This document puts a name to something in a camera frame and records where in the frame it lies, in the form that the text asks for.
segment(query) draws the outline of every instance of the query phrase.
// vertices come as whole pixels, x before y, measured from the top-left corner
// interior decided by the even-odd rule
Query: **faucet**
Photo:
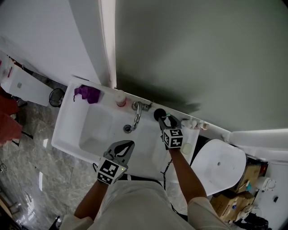
[[[132,125],[132,131],[135,130],[138,126],[141,112],[142,112],[142,107],[143,107],[143,104],[141,102],[133,102],[132,104],[132,109],[136,110],[136,116]]]

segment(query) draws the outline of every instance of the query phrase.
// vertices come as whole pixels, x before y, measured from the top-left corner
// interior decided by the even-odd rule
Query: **purple towel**
[[[74,98],[73,100],[75,101],[75,96],[78,94],[82,95],[82,99],[87,99],[87,102],[89,104],[97,103],[100,97],[100,90],[90,87],[90,86],[85,86],[82,85],[79,88],[74,89]]]

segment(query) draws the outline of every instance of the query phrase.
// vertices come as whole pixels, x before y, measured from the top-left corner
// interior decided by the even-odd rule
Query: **marble floor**
[[[66,87],[39,75],[35,77],[52,88]],[[59,108],[28,102],[20,111],[26,117],[19,147],[8,142],[0,147],[0,159],[7,170],[0,173],[1,187],[19,204],[13,217],[28,229],[49,229],[57,216],[73,214],[96,181],[90,163],[66,154],[51,145]],[[166,191],[174,208],[187,214],[186,201],[178,184],[167,183]]]

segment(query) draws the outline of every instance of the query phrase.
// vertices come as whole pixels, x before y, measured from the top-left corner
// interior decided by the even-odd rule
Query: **small bottle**
[[[123,90],[117,90],[115,94],[115,101],[119,107],[123,107],[126,104],[126,95]]]

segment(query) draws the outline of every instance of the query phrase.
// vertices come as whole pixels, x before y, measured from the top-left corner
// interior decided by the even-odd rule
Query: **sink basin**
[[[233,187],[246,166],[245,153],[220,140],[211,140],[196,155],[192,169],[207,195]]]
[[[82,84],[101,91],[98,103],[88,104],[86,100],[82,100],[81,95],[75,96],[75,101],[73,101],[74,89]],[[173,115],[179,119],[181,116],[184,118],[184,114],[169,111],[169,108],[154,103],[149,111],[142,111],[137,128],[131,133],[125,133],[124,126],[132,125],[135,118],[135,111],[131,108],[132,103],[141,101],[150,104],[150,101],[126,94],[126,105],[118,107],[114,99],[115,92],[115,89],[96,83],[73,79],[60,108],[52,145],[82,160],[97,164],[113,142],[132,140],[135,142],[135,147],[128,162],[127,173],[162,180],[163,176],[160,172],[167,166],[166,161],[169,160],[170,155],[160,138],[159,124],[153,114],[157,108],[163,108],[169,113],[173,112]],[[183,142],[190,143],[194,150],[199,131],[183,129],[183,133]],[[193,150],[185,156],[189,163]],[[175,180],[175,176],[176,173],[173,171],[172,176],[167,176],[167,181]]]

